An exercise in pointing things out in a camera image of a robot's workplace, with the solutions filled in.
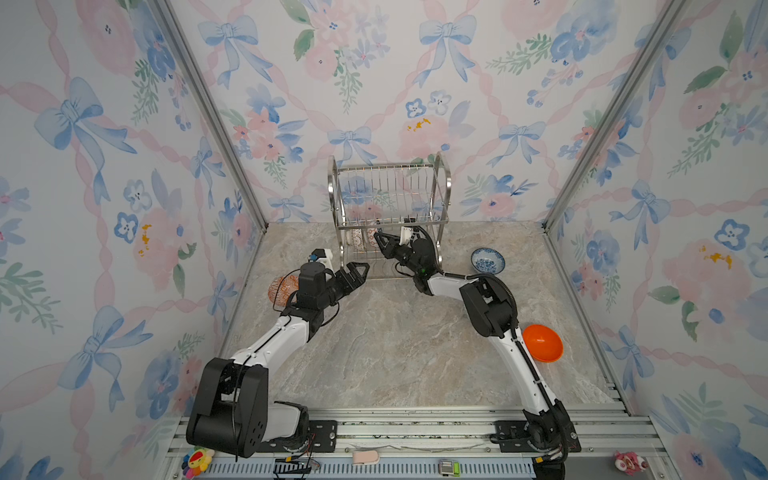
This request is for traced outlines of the white maroon patterned bowl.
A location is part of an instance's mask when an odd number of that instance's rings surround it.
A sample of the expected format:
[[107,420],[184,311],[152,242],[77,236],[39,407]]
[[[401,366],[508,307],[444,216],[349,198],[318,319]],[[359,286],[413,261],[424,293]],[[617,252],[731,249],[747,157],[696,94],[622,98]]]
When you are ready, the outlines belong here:
[[367,238],[365,229],[350,229],[347,233],[347,239],[355,251],[364,252],[366,250]]

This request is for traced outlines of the dark blue patterned bowl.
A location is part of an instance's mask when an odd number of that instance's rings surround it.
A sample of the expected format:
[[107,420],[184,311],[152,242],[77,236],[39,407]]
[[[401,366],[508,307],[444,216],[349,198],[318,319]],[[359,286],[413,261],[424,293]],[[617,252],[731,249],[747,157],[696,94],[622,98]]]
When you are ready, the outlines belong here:
[[367,237],[368,237],[368,240],[369,240],[369,243],[370,243],[371,246],[373,246],[375,248],[379,247],[378,242],[376,240],[376,234],[377,233],[381,233],[381,232],[382,232],[382,230],[379,227],[369,228],[367,230]]

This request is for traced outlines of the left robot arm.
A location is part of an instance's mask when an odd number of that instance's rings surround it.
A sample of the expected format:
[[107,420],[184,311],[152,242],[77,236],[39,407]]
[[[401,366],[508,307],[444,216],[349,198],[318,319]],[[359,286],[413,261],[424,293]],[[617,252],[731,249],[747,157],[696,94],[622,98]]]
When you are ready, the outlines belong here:
[[297,451],[310,444],[308,408],[269,400],[270,375],[325,324],[325,310],[366,282],[370,265],[350,262],[333,272],[321,262],[298,271],[275,325],[231,358],[214,358],[202,371],[186,441],[248,458],[264,446]]

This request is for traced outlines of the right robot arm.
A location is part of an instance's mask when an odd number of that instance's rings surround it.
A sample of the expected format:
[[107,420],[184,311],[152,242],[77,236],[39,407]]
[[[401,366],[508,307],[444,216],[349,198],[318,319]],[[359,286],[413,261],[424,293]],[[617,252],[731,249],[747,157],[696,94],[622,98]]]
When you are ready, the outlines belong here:
[[486,338],[502,358],[522,401],[527,429],[523,440],[540,454],[540,463],[567,460],[578,440],[563,402],[542,376],[523,340],[517,302],[506,284],[490,273],[446,273],[437,265],[436,247],[426,230],[403,242],[399,235],[383,232],[374,239],[383,256],[411,272],[417,290],[429,296],[463,302],[472,327]]

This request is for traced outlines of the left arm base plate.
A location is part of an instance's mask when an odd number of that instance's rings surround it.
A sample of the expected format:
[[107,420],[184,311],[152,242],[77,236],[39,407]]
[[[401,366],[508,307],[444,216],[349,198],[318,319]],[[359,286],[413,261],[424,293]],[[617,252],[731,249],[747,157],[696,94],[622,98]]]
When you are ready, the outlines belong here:
[[338,438],[338,422],[335,420],[310,420],[296,439],[277,438],[258,445],[257,453],[296,454],[333,453]]

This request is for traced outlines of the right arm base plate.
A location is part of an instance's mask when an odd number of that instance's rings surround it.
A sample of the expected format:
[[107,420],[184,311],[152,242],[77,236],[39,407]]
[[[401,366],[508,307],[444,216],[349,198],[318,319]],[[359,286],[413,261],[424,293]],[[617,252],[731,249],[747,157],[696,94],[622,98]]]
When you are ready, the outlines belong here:
[[579,436],[572,423],[567,423],[565,433],[555,426],[552,429],[537,426],[526,420],[499,420],[494,422],[490,441],[503,453],[530,453],[544,455],[557,452],[566,445],[570,453],[582,451]]

